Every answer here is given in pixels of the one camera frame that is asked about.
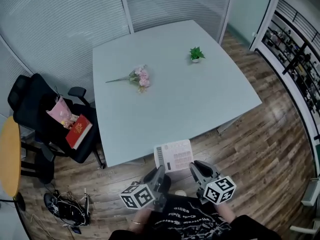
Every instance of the barcode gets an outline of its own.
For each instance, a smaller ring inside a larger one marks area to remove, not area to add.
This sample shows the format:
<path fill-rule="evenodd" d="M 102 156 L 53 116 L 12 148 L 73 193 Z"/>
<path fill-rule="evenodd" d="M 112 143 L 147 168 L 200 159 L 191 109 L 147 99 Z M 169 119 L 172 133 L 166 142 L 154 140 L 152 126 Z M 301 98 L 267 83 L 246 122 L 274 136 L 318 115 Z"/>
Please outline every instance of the barcode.
<path fill-rule="evenodd" d="M 156 148 L 156 154 L 157 154 L 159 160 L 163 160 L 163 159 L 164 159 L 164 156 L 163 156 L 163 154 L 162 154 L 162 148 L 161 148 L 160 146 L 158 146 L 158 147 Z"/>

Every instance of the white table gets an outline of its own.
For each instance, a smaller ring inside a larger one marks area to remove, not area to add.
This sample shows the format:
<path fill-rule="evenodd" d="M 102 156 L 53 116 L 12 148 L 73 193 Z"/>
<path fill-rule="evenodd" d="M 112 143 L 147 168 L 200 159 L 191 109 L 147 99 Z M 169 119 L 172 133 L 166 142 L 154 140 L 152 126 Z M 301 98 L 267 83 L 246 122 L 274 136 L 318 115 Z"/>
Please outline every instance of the white table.
<path fill-rule="evenodd" d="M 191 63 L 200 46 L 205 59 Z M 147 92 L 127 81 L 146 64 Z M 153 153 L 154 146 L 191 139 L 261 104 L 233 60 L 193 20 L 126 35 L 93 49 L 96 112 L 107 165 Z"/>

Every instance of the bracelet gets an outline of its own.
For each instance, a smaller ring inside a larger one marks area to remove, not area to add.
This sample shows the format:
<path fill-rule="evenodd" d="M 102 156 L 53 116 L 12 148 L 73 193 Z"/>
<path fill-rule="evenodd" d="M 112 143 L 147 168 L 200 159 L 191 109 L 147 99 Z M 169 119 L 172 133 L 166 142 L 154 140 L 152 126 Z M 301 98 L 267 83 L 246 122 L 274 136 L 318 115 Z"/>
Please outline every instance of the bracelet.
<path fill-rule="evenodd" d="M 145 223 L 140 223 L 140 222 L 136 222 L 134 220 L 131 220 L 132 223 L 137 224 L 137 225 L 145 225 Z"/>

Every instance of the yellow tabletop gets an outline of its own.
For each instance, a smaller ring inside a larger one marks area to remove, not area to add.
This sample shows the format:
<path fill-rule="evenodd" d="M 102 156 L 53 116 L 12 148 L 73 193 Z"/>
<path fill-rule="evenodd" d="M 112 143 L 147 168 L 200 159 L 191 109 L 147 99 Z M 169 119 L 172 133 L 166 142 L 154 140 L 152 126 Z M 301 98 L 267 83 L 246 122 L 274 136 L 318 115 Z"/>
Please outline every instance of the yellow tabletop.
<path fill-rule="evenodd" d="M 21 141 L 19 125 L 10 116 L 0 135 L 0 180 L 3 190 L 15 197 L 21 172 Z"/>

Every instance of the black chair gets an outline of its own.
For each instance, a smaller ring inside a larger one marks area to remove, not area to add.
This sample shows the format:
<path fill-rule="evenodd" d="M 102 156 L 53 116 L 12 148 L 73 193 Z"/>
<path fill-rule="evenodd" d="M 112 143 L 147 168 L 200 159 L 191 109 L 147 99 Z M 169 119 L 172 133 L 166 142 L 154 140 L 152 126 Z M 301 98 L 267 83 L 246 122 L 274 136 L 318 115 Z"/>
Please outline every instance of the black chair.
<path fill-rule="evenodd" d="M 82 164 L 93 152 L 103 169 L 106 164 L 101 162 L 96 148 L 96 144 L 101 141 L 97 112 L 85 100 L 85 93 L 86 89 L 82 87 L 73 87 L 68 92 L 68 95 L 78 97 L 85 105 L 73 104 L 72 100 L 64 99 L 73 114 L 83 114 L 92 123 L 90 131 L 76 150 L 72 149 L 66 140 L 69 130 L 46 112 L 48 105 L 54 106 L 52 102 L 55 102 L 58 94 L 49 87 L 40 74 L 34 74 L 32 77 L 20 75 L 9 93 L 8 103 L 13 110 L 14 121 L 35 130 L 35 134 L 43 141 L 47 147 L 47 152 L 43 154 L 49 161 L 53 161 L 55 156 L 62 156 L 71 157 Z M 50 142 L 57 145 L 64 153 L 57 152 L 49 145 Z"/>

